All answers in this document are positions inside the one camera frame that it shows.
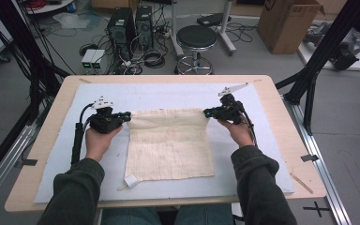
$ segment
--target black stool seat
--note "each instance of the black stool seat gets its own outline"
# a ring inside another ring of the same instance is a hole
[[[216,44],[216,32],[201,25],[190,25],[177,32],[177,43],[182,48],[205,49]]]

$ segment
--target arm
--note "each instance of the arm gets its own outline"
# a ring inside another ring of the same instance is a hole
[[[282,190],[276,184],[278,163],[253,145],[246,124],[219,123],[230,131],[239,145],[231,158],[246,224],[297,224]]]
[[[93,224],[104,170],[100,166],[112,138],[110,134],[86,130],[86,157],[53,181],[53,197],[37,224]]]

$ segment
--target table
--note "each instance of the table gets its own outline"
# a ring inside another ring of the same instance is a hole
[[[311,161],[300,157],[308,151],[301,140],[291,117],[270,77],[265,75],[140,75],[140,76],[70,76],[67,77],[52,105],[28,158],[37,159],[36,166],[24,166],[5,208],[9,212],[44,210],[46,204],[34,203],[44,165],[63,123],[67,111],[81,83],[253,83],[267,120],[276,137],[278,147],[291,173],[295,192],[287,199],[321,198],[326,195],[325,187]],[[165,199],[149,201],[100,202],[98,207],[129,207],[146,205],[178,205],[190,203],[233,203],[231,198]]]

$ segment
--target trouser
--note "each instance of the trouser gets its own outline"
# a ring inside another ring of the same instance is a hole
[[[104,209],[101,225],[160,225],[155,208],[113,208]],[[230,204],[201,204],[181,206],[175,225],[233,225]]]

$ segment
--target chair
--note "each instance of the chair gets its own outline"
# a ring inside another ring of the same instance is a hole
[[[176,41],[183,50],[192,51],[192,56],[181,58],[177,62],[174,73],[214,74],[212,64],[201,57],[201,52],[212,49],[217,40],[216,32],[206,26],[191,25],[181,28],[176,34]]]

